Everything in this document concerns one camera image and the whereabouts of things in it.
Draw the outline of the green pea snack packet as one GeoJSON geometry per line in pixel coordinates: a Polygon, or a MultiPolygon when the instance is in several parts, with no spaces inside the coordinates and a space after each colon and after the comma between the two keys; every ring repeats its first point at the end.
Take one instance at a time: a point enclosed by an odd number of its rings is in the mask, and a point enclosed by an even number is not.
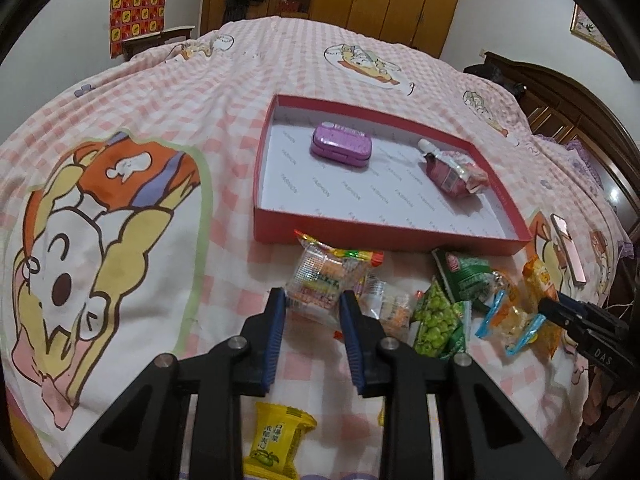
{"type": "Polygon", "coordinates": [[[451,302],[437,282],[416,302],[410,324],[410,346],[420,356],[447,361],[466,351],[472,302],[451,302]]]}

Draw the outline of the small clear orange snack packet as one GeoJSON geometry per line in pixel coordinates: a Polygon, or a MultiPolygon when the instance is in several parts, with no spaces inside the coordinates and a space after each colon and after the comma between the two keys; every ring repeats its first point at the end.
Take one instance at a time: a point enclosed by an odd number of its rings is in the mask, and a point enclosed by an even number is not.
{"type": "Polygon", "coordinates": [[[416,296],[369,274],[360,296],[360,308],[364,315],[381,323],[387,336],[406,341],[416,296]]]}

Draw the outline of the blue-edged clear candy packet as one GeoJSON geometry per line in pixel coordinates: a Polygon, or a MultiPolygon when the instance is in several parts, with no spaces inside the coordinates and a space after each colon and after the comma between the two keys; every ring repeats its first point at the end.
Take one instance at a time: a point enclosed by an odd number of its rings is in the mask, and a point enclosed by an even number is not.
{"type": "Polygon", "coordinates": [[[538,339],[546,318],[518,306],[518,302],[512,299],[516,287],[502,273],[494,271],[492,277],[494,296],[475,336],[497,341],[507,356],[516,356],[538,339]]]}

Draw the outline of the dark green snack packet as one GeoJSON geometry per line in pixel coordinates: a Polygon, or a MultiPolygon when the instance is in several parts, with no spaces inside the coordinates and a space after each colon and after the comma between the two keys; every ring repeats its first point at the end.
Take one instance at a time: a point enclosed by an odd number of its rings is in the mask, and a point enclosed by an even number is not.
{"type": "Polygon", "coordinates": [[[452,302],[469,301],[472,308],[486,313],[495,295],[496,279],[489,262],[436,248],[432,251],[439,285],[452,302]]]}

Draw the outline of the clear orange biscuit packet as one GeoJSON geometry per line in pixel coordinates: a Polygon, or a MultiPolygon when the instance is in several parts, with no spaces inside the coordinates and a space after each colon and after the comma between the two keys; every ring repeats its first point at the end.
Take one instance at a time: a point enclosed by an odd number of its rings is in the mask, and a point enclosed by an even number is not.
{"type": "Polygon", "coordinates": [[[311,321],[338,330],[338,300],[345,290],[359,296],[372,269],[384,261],[382,252],[340,249],[294,231],[303,253],[285,284],[288,307],[311,321]]]}

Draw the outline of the pink drink pouch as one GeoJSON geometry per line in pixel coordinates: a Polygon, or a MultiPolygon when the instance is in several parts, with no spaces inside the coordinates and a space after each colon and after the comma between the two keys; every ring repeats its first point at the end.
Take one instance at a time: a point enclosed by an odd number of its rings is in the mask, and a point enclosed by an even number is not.
{"type": "Polygon", "coordinates": [[[427,177],[449,197],[472,196],[488,188],[487,172],[477,166],[469,155],[442,150],[426,139],[418,142],[418,149],[424,158],[427,177]]]}

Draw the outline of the purple metal tin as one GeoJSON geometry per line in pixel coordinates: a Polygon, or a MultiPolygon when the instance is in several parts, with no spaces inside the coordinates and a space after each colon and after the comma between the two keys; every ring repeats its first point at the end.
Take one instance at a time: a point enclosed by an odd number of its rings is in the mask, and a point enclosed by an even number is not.
{"type": "Polygon", "coordinates": [[[322,122],[311,137],[310,151],[321,158],[355,168],[367,167],[372,154],[372,140],[367,133],[353,128],[322,122]]]}

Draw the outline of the orange jelly snack packet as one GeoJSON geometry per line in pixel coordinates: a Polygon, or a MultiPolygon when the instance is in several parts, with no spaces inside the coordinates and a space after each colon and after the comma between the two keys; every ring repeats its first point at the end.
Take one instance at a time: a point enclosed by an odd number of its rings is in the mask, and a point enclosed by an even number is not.
{"type": "MultiPolygon", "coordinates": [[[[558,293],[550,278],[546,265],[533,256],[523,266],[523,281],[526,289],[526,306],[530,313],[538,314],[538,304],[541,299],[558,299],[558,293]]],[[[562,330],[559,326],[544,320],[537,330],[537,339],[533,348],[542,362],[551,360],[561,340],[562,330]]]]}

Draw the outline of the pink smartphone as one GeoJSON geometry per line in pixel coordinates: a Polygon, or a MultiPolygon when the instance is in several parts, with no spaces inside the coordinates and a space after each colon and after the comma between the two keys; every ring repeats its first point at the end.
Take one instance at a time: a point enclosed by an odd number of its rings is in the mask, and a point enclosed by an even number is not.
{"type": "Polygon", "coordinates": [[[587,284],[586,274],[582,267],[582,260],[580,260],[574,238],[568,230],[567,222],[557,214],[551,215],[551,221],[559,234],[574,285],[577,287],[585,286],[587,284]]]}

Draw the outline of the red shallow cardboard box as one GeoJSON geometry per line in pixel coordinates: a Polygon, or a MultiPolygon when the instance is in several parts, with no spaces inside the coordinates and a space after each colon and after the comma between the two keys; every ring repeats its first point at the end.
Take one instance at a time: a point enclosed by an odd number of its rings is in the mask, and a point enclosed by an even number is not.
{"type": "Polygon", "coordinates": [[[532,239],[506,187],[470,142],[378,110],[302,96],[278,94],[269,105],[253,200],[253,234],[264,244],[293,244],[303,232],[339,248],[446,246],[510,256],[532,239]],[[312,134],[324,122],[370,134],[367,167],[312,154],[312,134]],[[427,177],[421,139],[469,156],[488,175],[488,187],[474,196],[447,196],[427,177]]]}

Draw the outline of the dark wooden headboard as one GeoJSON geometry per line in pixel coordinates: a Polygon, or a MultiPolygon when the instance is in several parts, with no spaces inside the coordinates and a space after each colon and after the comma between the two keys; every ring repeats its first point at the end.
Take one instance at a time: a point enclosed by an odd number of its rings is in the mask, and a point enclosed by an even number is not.
{"type": "Polygon", "coordinates": [[[624,229],[638,242],[639,147],[612,110],[569,76],[492,52],[464,71],[509,90],[532,133],[559,144],[582,144],[624,229]]]}

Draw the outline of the pink checked cartoon bedspread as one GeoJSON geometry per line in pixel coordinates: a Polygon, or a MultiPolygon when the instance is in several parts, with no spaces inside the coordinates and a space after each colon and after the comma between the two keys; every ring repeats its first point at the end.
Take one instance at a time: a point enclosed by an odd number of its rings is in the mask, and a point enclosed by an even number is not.
{"type": "Polygon", "coordinates": [[[1,148],[1,359],[23,468],[47,479],[154,356],[236,334],[292,275],[299,244],[258,243],[254,169],[274,96],[406,118],[472,143],[537,256],[598,304],[630,239],[574,151],[535,136],[509,92],[400,44],[304,20],[231,23],[78,82],[1,148]],[[587,284],[574,285],[557,214],[587,284]]]}

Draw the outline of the dark wooden side table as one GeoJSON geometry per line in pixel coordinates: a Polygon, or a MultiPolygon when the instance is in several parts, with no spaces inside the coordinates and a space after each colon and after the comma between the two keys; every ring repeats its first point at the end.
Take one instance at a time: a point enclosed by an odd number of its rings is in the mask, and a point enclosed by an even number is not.
{"type": "Polygon", "coordinates": [[[122,57],[125,62],[128,62],[135,55],[162,44],[167,44],[170,40],[188,40],[191,38],[194,29],[193,25],[171,27],[126,39],[122,42],[122,57]]]}

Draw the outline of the framed wall picture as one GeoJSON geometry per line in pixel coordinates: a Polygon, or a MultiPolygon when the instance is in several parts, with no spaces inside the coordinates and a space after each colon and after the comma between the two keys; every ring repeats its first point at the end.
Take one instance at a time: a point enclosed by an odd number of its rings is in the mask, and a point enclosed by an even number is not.
{"type": "Polygon", "coordinates": [[[602,32],[577,3],[574,4],[572,20],[570,21],[570,33],[616,58],[613,48],[608,44],[602,32]]]}

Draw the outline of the red yellow patterned wall hanging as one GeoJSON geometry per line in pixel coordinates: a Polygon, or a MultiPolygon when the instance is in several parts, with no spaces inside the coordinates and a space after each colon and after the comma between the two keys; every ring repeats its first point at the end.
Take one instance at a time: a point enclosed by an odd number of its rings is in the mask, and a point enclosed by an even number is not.
{"type": "Polygon", "coordinates": [[[110,0],[110,55],[122,55],[125,40],[164,29],[166,0],[110,0]]]}

